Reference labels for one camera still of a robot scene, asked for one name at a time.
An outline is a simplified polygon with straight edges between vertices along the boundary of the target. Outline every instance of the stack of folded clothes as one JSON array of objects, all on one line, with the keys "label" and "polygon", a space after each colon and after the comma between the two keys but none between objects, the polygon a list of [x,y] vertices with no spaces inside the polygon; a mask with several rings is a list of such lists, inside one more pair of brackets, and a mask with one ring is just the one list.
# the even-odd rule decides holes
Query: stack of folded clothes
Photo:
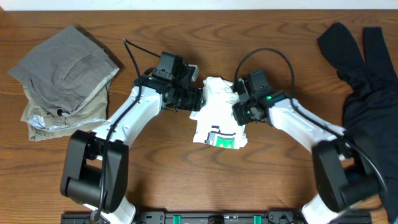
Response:
[{"label": "stack of folded clothes", "polygon": [[8,72],[24,86],[22,115],[29,139],[88,131],[106,120],[108,90],[118,66],[73,26],[30,51]]}]

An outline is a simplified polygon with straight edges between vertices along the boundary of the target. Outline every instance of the folded clothing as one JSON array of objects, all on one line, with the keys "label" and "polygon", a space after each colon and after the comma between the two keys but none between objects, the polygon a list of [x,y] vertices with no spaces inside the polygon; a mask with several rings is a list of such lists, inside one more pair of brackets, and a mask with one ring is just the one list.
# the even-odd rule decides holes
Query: folded clothing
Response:
[{"label": "folded clothing", "polygon": [[364,28],[366,63],[349,30],[333,24],[318,39],[323,56],[353,89],[345,104],[343,126],[373,137],[381,173],[387,184],[383,202],[389,221],[398,217],[398,78],[380,27]]},{"label": "folded clothing", "polygon": [[190,115],[198,123],[193,142],[227,149],[244,147],[248,143],[245,125],[239,126],[232,112],[232,106],[239,101],[238,94],[232,92],[232,83],[208,77],[203,84],[206,105]]},{"label": "folded clothing", "polygon": [[108,90],[110,82],[81,110],[69,116],[57,116],[46,112],[37,104],[32,93],[24,86],[28,105],[22,115],[29,129],[29,140],[41,141],[73,134],[77,129],[88,131],[106,120]]},{"label": "folded clothing", "polygon": [[8,72],[45,111],[67,116],[81,110],[118,70],[102,48],[69,26]]}]

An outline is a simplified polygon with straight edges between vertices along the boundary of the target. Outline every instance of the white cloth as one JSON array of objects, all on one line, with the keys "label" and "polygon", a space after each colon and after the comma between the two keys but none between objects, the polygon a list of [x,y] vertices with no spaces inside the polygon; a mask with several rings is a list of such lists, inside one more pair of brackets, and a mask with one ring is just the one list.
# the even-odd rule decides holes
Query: white cloth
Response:
[{"label": "white cloth", "polygon": [[239,102],[238,94],[232,92],[232,83],[208,77],[203,84],[206,104],[200,111],[190,115],[190,119],[198,122],[193,142],[227,149],[245,146],[248,143],[245,125],[239,126],[232,113],[232,106]]}]

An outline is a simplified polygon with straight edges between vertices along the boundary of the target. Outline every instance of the robotic arm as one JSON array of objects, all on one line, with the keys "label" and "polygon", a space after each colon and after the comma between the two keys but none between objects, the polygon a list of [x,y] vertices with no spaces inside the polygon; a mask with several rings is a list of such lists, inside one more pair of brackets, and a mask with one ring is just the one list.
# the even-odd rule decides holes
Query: robotic arm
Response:
[{"label": "robotic arm", "polygon": [[[189,87],[190,81],[195,80],[197,74],[196,65],[188,65],[179,56],[162,52],[157,68],[148,70],[146,75],[142,75],[135,81],[135,87],[129,98],[110,119],[91,133],[77,131],[72,135],[63,170],[62,195],[93,211],[100,207],[100,183],[103,170],[89,165],[87,160],[102,159],[104,142],[111,125],[136,99],[139,86],[141,86],[140,100],[119,121],[109,139],[107,166],[104,171],[106,197],[101,212],[103,223],[134,223],[137,219],[136,209],[124,196],[127,188],[129,148],[147,122],[158,115],[163,108],[200,110],[205,103],[201,94],[202,90]],[[224,214],[220,218],[218,214],[216,222],[215,219],[210,218],[214,214],[184,216],[162,213],[157,214],[158,217],[164,217],[164,220],[160,218],[160,223],[181,224],[182,217],[186,218],[185,223],[203,223],[203,220],[198,220],[198,217],[209,216],[208,224],[224,224],[231,218],[236,218],[234,223],[237,224],[236,222],[240,222],[239,216],[242,218],[251,215],[254,217],[254,224],[304,223],[304,221],[308,224],[322,224],[338,218],[356,202],[380,192],[379,182],[369,164],[363,161],[360,155],[350,150],[346,144],[339,142],[334,134],[319,128],[296,112],[292,108],[288,94],[283,91],[275,93],[268,84],[264,72],[258,71],[247,75],[234,85],[240,102],[233,106],[233,113],[239,125],[252,121],[267,123],[285,131],[312,152],[319,195],[306,204],[299,215],[289,212],[269,212],[257,215]],[[292,101],[305,116],[340,135],[354,139],[355,143],[361,147],[370,147],[366,145],[368,142],[362,135],[347,132],[339,126],[327,123],[304,109],[296,99]],[[344,169],[341,166],[341,160],[350,157],[355,159],[355,166],[352,169]],[[148,217],[152,215],[141,215],[138,219],[141,223],[150,224]],[[71,223],[88,223],[88,219],[87,216],[71,217]]]}]

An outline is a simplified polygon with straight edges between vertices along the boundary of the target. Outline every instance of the wooden table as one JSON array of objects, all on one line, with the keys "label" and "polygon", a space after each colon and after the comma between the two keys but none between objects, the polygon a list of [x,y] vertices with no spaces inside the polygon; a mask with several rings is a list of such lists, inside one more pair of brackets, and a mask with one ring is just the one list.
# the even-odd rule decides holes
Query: wooden table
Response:
[{"label": "wooden table", "polygon": [[[22,85],[7,74],[32,48],[70,24],[81,27],[118,58],[109,113],[124,102],[136,78],[123,46],[129,39],[154,52],[185,57],[208,76],[233,79],[239,61],[258,47],[281,50],[296,72],[297,98],[309,110],[341,124],[351,88],[321,55],[317,38],[342,22],[361,45],[363,27],[381,26],[398,66],[397,11],[91,11],[4,12],[0,24],[0,223],[59,223],[66,211],[84,211],[60,194],[68,137],[27,140],[19,121],[27,104]],[[144,70],[157,59],[134,50]],[[281,58],[259,53],[241,74],[264,69],[277,90],[290,89]],[[169,211],[299,208],[315,194],[310,153],[282,131],[246,126],[249,143],[227,150],[192,143],[196,122],[188,111],[164,111],[140,133],[130,151],[127,198],[139,208]],[[368,204],[376,205],[374,198]],[[387,223],[385,211],[373,213]]]}]

